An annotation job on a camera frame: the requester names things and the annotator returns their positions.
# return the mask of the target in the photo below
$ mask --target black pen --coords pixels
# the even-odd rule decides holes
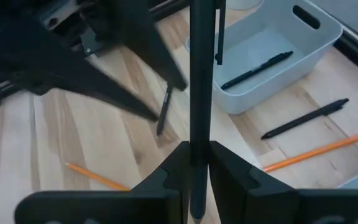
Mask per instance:
[[[270,68],[271,66],[284,61],[285,59],[287,59],[288,57],[290,57],[292,55],[292,51],[290,52],[285,52],[285,53],[281,53],[278,54],[274,57],[272,57],[271,59],[269,59],[267,62],[263,63],[262,65],[259,65],[258,67],[249,70],[248,72],[245,72],[244,74],[240,75],[239,77],[233,78],[232,80],[228,81],[227,83],[222,85],[222,90],[227,90],[230,87],[233,87],[235,85],[237,85],[238,83],[253,77],[254,75],[258,74],[259,72]]]
[[[349,101],[348,98],[345,98],[345,99],[342,99],[342,100],[337,100],[333,103],[330,103],[320,109],[317,109],[313,112],[310,112],[306,115],[303,115],[302,117],[298,118],[298,119],[295,119],[287,124],[284,124],[274,130],[271,130],[269,132],[267,132],[266,134],[264,134],[261,139],[268,139],[268,138],[272,138],[278,134],[281,134],[285,131],[288,131],[289,129],[291,128],[294,128],[298,125],[301,125],[307,121],[310,121],[311,119],[313,118],[317,118],[318,116],[327,116],[335,111],[338,111],[340,109],[342,109],[342,106],[347,103]]]
[[[168,113],[169,101],[170,101],[171,95],[172,95],[172,90],[173,90],[173,87],[168,84],[167,91],[165,92],[165,96],[164,96],[164,102],[162,103],[160,117],[158,118],[157,136],[160,136],[160,134],[162,133],[162,130],[164,129],[165,120],[167,118],[167,113]]]

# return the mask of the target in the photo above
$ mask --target wooden table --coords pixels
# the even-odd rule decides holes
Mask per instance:
[[[227,24],[250,11],[228,10]],[[158,27],[172,54],[189,76],[189,11]],[[165,82],[125,48],[93,60],[97,66],[160,111]],[[261,135],[286,121],[350,98],[344,109],[261,141]],[[302,80],[239,116],[212,108],[211,139],[262,167],[358,133],[358,67],[331,48]],[[72,162],[134,187],[178,145],[189,138],[189,89],[175,91],[163,135],[149,123],[113,106],[73,93],[52,90],[44,96],[19,93],[0,107],[0,223],[12,223],[17,203],[39,190],[108,190],[65,167]],[[358,174],[358,143],[272,172],[294,187],[332,188]],[[220,223],[209,186],[203,223]]]

